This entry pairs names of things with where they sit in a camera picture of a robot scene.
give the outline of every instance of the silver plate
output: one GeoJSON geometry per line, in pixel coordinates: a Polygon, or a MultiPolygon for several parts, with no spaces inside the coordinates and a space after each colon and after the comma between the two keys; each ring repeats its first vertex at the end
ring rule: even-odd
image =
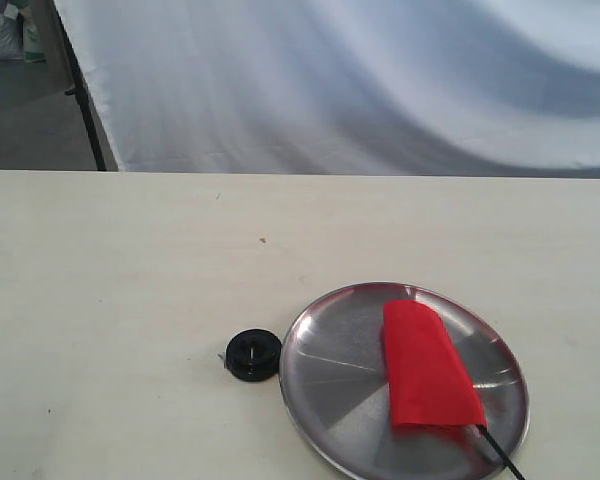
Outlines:
{"type": "Polygon", "coordinates": [[[412,299],[444,321],[485,408],[489,431],[512,454],[529,424],[529,399],[513,354],[484,321],[419,287],[367,283],[316,300],[287,334],[280,385],[298,431],[325,459],[359,480],[479,480],[502,469],[469,430],[470,448],[429,434],[396,436],[389,427],[381,347],[382,307],[412,299]]]}

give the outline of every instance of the red napkin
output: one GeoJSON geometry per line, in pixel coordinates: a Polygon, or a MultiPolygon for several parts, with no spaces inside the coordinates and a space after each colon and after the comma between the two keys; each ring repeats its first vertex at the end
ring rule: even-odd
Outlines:
{"type": "Polygon", "coordinates": [[[384,306],[391,425],[486,425],[482,402],[436,312],[413,300],[384,306]]]}

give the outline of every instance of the black cap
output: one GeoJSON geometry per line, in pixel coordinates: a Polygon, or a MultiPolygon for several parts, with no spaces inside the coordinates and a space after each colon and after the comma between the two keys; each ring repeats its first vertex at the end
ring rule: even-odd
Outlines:
{"type": "Polygon", "coordinates": [[[227,345],[225,365],[234,377],[261,382],[278,373],[282,343],[267,330],[245,330],[227,345]]]}

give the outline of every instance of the concrete floor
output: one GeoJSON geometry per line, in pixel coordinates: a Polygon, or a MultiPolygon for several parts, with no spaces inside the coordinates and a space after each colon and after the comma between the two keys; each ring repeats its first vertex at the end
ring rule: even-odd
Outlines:
{"type": "MultiPolygon", "coordinates": [[[[115,169],[101,128],[99,137],[115,169]]],[[[0,169],[95,170],[75,98],[53,85],[45,63],[0,62],[0,169]]]]}

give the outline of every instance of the white table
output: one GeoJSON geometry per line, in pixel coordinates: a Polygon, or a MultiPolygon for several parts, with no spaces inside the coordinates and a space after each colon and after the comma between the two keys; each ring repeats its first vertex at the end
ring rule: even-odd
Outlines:
{"type": "Polygon", "coordinates": [[[600,181],[30,172],[0,172],[0,479],[339,478],[216,354],[371,280],[504,337],[527,478],[600,479],[600,181]]]}

